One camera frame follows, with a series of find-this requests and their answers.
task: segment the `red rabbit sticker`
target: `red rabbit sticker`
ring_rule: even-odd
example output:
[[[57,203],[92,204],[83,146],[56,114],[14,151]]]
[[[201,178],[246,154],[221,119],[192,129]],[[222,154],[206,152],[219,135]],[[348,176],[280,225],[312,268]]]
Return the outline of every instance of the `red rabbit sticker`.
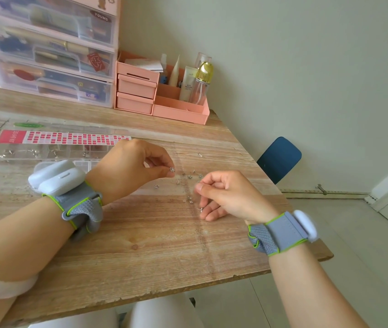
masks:
[[[101,71],[101,70],[106,69],[106,67],[104,66],[103,60],[101,60],[101,57],[97,52],[92,53],[92,54],[88,54],[87,59],[89,60],[91,65],[94,67],[95,71]]]

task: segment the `blue chair backrest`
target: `blue chair backrest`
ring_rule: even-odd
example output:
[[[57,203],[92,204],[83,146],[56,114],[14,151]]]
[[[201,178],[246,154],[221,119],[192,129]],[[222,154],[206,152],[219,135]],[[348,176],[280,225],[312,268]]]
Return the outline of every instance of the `blue chair backrest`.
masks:
[[[302,157],[300,150],[284,137],[277,138],[257,163],[270,180],[277,184]]]

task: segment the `person's left hand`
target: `person's left hand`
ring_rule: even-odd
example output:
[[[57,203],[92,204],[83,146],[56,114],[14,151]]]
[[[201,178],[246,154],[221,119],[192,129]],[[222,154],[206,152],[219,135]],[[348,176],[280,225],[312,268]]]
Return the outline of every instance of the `person's left hand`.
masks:
[[[168,152],[144,140],[120,140],[87,173],[86,181],[103,195],[103,205],[123,198],[147,182],[174,177],[174,163]]]

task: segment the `fingernail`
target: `fingernail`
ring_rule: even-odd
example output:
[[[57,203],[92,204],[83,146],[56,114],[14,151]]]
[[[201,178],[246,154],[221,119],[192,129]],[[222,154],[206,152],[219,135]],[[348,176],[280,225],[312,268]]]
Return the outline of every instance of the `fingernail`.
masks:
[[[197,191],[201,191],[201,188],[203,187],[203,183],[197,183],[196,185],[195,185],[195,189],[197,190]]]

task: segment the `green oval object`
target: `green oval object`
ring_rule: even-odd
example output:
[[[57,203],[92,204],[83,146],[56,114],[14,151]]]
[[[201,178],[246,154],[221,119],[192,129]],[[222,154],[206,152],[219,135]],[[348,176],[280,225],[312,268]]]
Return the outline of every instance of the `green oval object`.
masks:
[[[14,123],[14,126],[20,126],[22,128],[43,128],[44,126],[39,123]]]

